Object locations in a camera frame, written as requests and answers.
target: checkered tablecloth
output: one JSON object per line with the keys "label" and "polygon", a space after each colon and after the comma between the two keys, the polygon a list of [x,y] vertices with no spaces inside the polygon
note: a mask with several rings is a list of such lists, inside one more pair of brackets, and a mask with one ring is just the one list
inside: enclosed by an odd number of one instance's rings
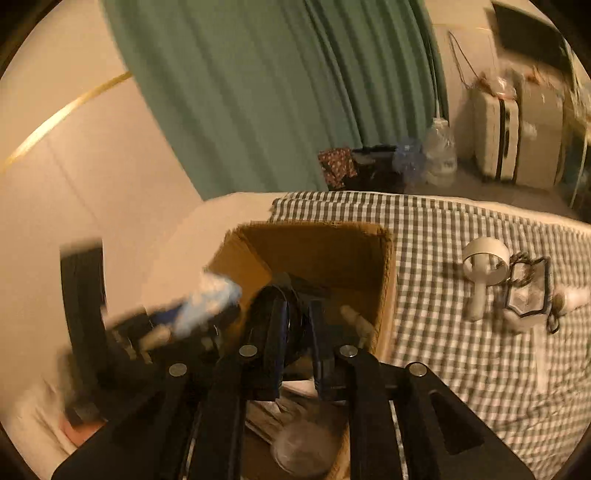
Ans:
{"label": "checkered tablecloth", "polygon": [[366,192],[292,193],[271,221],[378,223],[396,239],[397,308],[391,363],[425,363],[528,465],[550,479],[591,421],[591,306],[568,314],[547,338],[548,393],[536,388],[532,334],[516,335],[492,315],[462,318],[472,294],[462,248],[479,236],[510,253],[548,256],[555,284],[591,286],[591,236],[559,225],[446,200]]}

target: cardboard box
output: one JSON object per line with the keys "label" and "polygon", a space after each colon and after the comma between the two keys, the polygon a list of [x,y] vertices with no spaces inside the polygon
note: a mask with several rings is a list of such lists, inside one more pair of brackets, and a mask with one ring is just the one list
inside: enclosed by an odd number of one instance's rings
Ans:
{"label": "cardboard box", "polygon": [[[243,313],[274,273],[288,272],[329,288],[326,322],[343,323],[339,307],[352,306],[376,327],[369,351],[387,361],[396,298],[394,263],[392,234],[378,225],[278,222],[242,225],[229,232],[209,270],[242,287]],[[225,341],[238,345],[244,320],[243,315],[225,332]],[[348,471],[349,439],[345,433],[328,477],[344,478]],[[264,472],[257,476],[265,477]]]}
{"label": "cardboard box", "polygon": [[549,87],[517,83],[519,148],[515,183],[550,190],[554,186],[562,141],[562,100]]}

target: blue object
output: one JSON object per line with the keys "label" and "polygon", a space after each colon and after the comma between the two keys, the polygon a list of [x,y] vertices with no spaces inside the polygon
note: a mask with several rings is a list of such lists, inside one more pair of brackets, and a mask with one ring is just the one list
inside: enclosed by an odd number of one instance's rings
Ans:
{"label": "blue object", "polygon": [[417,183],[423,178],[427,159],[421,151],[421,143],[416,138],[404,138],[396,145],[392,169],[401,173],[405,184]]}

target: plastic bottle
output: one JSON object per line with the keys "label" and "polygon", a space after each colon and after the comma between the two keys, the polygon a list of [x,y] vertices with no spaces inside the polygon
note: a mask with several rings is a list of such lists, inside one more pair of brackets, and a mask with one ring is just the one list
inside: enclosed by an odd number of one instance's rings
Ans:
{"label": "plastic bottle", "polygon": [[438,187],[449,187],[456,178],[457,155],[449,123],[444,118],[434,118],[423,142],[427,157],[425,181]]}

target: electrical cable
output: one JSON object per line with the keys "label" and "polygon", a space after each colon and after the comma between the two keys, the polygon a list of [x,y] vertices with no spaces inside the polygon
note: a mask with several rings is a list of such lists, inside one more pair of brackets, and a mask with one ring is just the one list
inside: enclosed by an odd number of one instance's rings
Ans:
{"label": "electrical cable", "polygon": [[472,64],[470,63],[470,60],[468,60],[468,57],[466,57],[466,54],[462,50],[462,46],[460,45],[460,43],[458,42],[456,36],[452,33],[451,30],[448,30],[447,31],[447,36],[449,37],[449,46],[452,49],[453,61],[456,64],[457,72],[460,74],[460,80],[464,84],[464,87],[466,87],[468,89],[469,88],[472,88],[470,85],[468,85],[468,83],[466,82],[466,79],[464,78],[464,74],[462,72],[462,67],[460,65],[460,61],[457,59],[456,48],[455,48],[455,46],[453,44],[453,41],[456,42],[456,45],[460,49],[460,52],[461,52],[462,56],[464,57],[464,60],[466,60],[466,63],[468,64],[468,66],[470,67],[472,73],[474,74],[474,76],[476,78],[478,78],[478,74],[476,73],[476,70],[474,70],[474,67],[472,67]]}

